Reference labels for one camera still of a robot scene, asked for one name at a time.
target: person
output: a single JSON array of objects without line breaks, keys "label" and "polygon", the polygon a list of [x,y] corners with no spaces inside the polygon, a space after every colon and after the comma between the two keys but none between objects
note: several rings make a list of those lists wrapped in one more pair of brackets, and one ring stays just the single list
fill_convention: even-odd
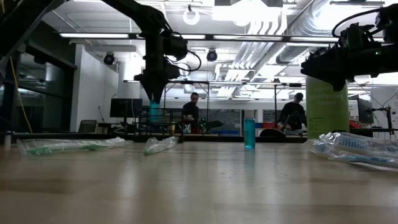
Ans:
[{"label": "person", "polygon": [[294,101],[285,104],[280,112],[278,122],[286,123],[283,130],[285,134],[300,134],[302,132],[302,124],[307,126],[304,108],[300,105],[301,101],[303,101],[303,93],[297,93],[294,96]]},{"label": "person", "polygon": [[199,133],[199,107],[197,106],[199,100],[199,94],[193,92],[191,94],[191,101],[186,103],[182,108],[182,115],[184,118],[184,123],[191,125],[191,133]]}]

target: table surface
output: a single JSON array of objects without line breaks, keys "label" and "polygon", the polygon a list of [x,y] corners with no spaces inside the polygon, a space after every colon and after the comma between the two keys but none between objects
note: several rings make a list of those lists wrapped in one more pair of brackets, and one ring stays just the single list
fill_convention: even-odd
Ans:
[{"label": "table surface", "polygon": [[398,174],[318,158],[299,144],[144,144],[0,160],[10,223],[397,223]]}]

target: green container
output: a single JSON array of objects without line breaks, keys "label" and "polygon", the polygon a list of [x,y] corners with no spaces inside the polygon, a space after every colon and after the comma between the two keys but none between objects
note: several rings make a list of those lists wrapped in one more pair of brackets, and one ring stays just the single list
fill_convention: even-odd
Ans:
[{"label": "green container", "polygon": [[341,91],[316,78],[305,81],[307,99],[307,133],[309,139],[331,131],[349,131],[347,85]]}]

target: ceiling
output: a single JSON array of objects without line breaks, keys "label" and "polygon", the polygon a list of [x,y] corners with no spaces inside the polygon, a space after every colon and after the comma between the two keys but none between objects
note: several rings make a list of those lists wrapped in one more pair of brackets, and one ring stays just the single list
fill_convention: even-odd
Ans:
[{"label": "ceiling", "polygon": [[[315,0],[318,2],[327,1],[327,0]],[[386,4],[391,4],[393,2],[397,2],[398,0],[387,0]],[[234,21],[215,21],[213,20],[213,16],[216,13],[216,10],[219,9],[219,6],[214,6],[214,0],[212,1],[195,1],[190,2],[187,0],[183,0],[183,2],[175,2],[175,1],[139,1],[142,4],[150,5],[165,14],[165,18],[168,20],[169,24],[173,28],[173,30],[179,31],[182,34],[248,34],[252,32],[255,28],[253,28],[253,24],[247,24],[245,26],[238,26],[238,22]],[[286,2],[296,2],[297,5],[294,7],[284,7],[283,13],[285,16],[285,23],[288,24],[309,2],[310,0],[296,0],[296,1],[288,1]],[[333,27],[339,20],[346,16],[350,16],[359,11],[366,11],[369,8],[366,7],[358,7],[358,6],[329,6],[330,0],[325,4],[325,7],[320,9],[319,20],[317,20],[317,24],[327,25],[329,27]],[[195,25],[189,25],[189,22],[192,22],[192,19],[195,17],[194,12],[190,12],[187,14],[187,18],[189,22],[184,21],[184,12],[187,10],[187,5],[192,5],[192,10],[198,12],[199,21]],[[262,16],[266,16],[267,13],[258,14]],[[249,14],[245,14],[245,10],[242,9],[236,11],[233,17],[247,17]],[[373,24],[375,15],[363,16],[360,19],[355,19],[352,22],[360,22],[361,24]],[[265,18],[270,20],[270,24],[274,23],[273,18]],[[282,16],[277,18],[279,20],[279,27],[282,28]],[[74,0],[68,1],[56,10],[48,13],[43,21],[48,23],[54,29],[59,32],[122,32],[122,33],[140,33],[140,29],[136,26],[135,22],[130,18],[121,14],[117,10],[103,3],[102,1],[96,0]],[[338,32],[345,29],[348,24],[341,26],[338,29]],[[276,34],[275,31],[271,32],[273,29],[266,29],[267,32],[265,34]],[[135,46],[136,51],[140,55],[145,55],[145,42],[143,40],[91,40],[90,42],[86,42],[86,49],[97,52],[98,54],[104,55],[106,53],[106,49],[109,46],[118,46],[123,47],[125,49],[128,46]],[[261,71],[267,71],[267,69],[272,69],[269,65],[266,67],[267,62],[264,60],[267,57],[272,56],[272,51],[277,51],[275,49],[277,47],[276,44],[264,47],[261,44],[254,45],[250,44],[249,50],[246,52],[246,59],[254,58],[254,56],[259,53],[258,62],[256,66],[252,69],[254,72],[247,73],[247,77],[252,78],[254,73],[258,73]],[[259,47],[264,47],[262,52],[259,52]],[[201,70],[207,72],[215,72],[216,65],[218,63],[228,63],[231,64],[239,59],[239,53],[244,49],[244,45],[242,42],[225,42],[225,41],[188,41],[188,48],[194,51],[199,55],[202,61]],[[206,55],[209,49],[215,49],[218,54],[217,62],[207,62]],[[299,59],[299,57],[305,57],[306,52],[303,52],[295,60]],[[116,52],[115,55],[119,58],[127,59],[130,54],[128,50]],[[192,68],[198,66],[197,58],[192,55],[188,55],[184,62],[191,65]],[[290,63],[289,66],[283,66],[281,69],[277,69],[275,74],[272,74],[271,77],[281,77],[285,82],[305,82],[305,76],[300,73],[300,67],[298,66],[298,62]],[[269,82],[271,79],[263,78],[260,82]]]}]

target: plastic packaging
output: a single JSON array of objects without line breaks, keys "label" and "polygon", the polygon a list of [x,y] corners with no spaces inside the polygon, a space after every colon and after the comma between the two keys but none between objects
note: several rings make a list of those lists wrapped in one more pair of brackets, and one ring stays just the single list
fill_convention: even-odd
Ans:
[{"label": "plastic packaging", "polygon": [[178,143],[178,137],[169,137],[161,141],[157,140],[155,137],[148,139],[144,147],[144,155],[151,155],[156,152],[161,152],[166,149],[174,147]]},{"label": "plastic packaging", "polygon": [[334,161],[371,164],[382,170],[398,169],[398,142],[395,141],[328,133],[308,140],[302,147]]},{"label": "plastic packaging", "polygon": [[253,118],[244,120],[244,148],[256,148],[256,122]]},{"label": "plastic packaging", "polygon": [[126,142],[117,137],[107,140],[18,139],[17,143],[23,156],[32,157],[77,149],[94,151],[107,147],[120,147]]}]

